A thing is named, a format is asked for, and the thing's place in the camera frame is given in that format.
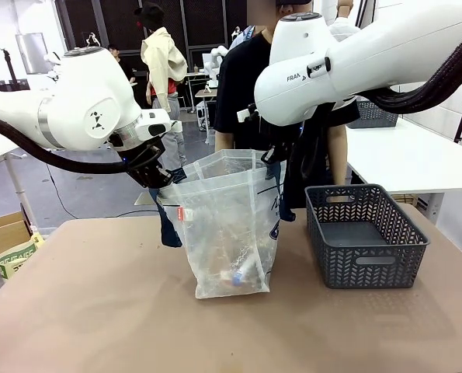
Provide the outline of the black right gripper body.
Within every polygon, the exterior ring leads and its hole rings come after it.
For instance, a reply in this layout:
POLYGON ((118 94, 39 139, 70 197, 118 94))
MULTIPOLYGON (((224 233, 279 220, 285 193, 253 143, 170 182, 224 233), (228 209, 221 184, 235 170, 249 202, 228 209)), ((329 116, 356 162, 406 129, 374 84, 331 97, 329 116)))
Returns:
POLYGON ((287 159, 290 150, 298 138, 298 127, 271 127, 269 129, 271 147, 277 147, 280 150, 279 162, 287 159))

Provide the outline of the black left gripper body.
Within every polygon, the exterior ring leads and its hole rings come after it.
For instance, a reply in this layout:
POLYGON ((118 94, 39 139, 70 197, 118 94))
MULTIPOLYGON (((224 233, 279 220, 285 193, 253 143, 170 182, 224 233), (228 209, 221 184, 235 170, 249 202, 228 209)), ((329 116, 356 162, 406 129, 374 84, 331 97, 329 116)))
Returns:
POLYGON ((159 161, 164 152, 163 144, 141 144, 125 151, 123 160, 127 165, 127 174, 143 188, 168 186, 173 181, 173 175, 159 161))

